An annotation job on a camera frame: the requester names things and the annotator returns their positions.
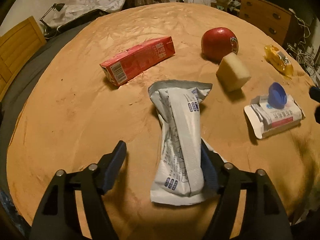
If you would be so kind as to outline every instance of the wooden bed frame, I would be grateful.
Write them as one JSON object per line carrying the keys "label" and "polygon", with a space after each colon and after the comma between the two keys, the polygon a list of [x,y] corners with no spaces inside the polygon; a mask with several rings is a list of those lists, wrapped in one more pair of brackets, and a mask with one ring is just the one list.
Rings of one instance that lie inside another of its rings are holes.
{"label": "wooden bed frame", "polygon": [[25,63],[45,43],[33,16],[0,37],[0,101]]}

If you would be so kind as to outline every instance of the red apple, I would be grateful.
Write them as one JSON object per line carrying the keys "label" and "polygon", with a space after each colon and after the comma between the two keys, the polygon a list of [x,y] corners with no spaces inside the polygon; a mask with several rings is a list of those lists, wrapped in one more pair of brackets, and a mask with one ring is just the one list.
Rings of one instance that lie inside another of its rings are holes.
{"label": "red apple", "polygon": [[228,28],[219,27],[208,30],[201,39],[202,53],[209,60],[218,63],[231,52],[237,54],[238,49],[238,39]]}

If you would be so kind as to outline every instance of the blue plastic cap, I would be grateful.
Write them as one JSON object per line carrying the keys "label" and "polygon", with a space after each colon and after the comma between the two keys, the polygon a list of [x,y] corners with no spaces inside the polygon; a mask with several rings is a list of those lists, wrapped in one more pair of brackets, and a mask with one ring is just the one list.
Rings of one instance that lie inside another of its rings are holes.
{"label": "blue plastic cap", "polygon": [[284,108],[287,103],[287,94],[285,93],[284,88],[277,82],[274,82],[269,87],[268,103],[277,109]]}

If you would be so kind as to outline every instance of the yellow sponge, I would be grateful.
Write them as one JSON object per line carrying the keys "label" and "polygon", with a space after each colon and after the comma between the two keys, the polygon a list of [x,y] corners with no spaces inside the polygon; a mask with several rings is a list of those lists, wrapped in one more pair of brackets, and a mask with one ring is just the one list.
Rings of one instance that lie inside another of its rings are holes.
{"label": "yellow sponge", "polygon": [[242,88],[251,78],[246,66],[233,52],[222,59],[216,75],[227,92]]}

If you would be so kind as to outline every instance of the metal pin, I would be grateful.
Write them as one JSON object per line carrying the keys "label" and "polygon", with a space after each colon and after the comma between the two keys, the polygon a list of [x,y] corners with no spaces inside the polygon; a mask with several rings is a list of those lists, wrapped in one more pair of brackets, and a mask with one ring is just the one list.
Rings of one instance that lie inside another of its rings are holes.
{"label": "metal pin", "polygon": [[227,170],[231,170],[233,168],[233,165],[231,163],[225,163],[224,164],[224,167],[227,169]]}
{"label": "metal pin", "polygon": [[58,170],[58,171],[56,172],[56,175],[57,175],[58,177],[61,177],[63,174],[64,174],[64,170]]}
{"label": "metal pin", "polygon": [[97,168],[98,168],[98,165],[95,164],[95,163],[89,165],[89,170],[90,171],[95,171]]}
{"label": "metal pin", "polygon": [[263,169],[258,169],[257,170],[257,173],[260,175],[260,176],[264,176],[266,174],[266,172],[263,170]]}

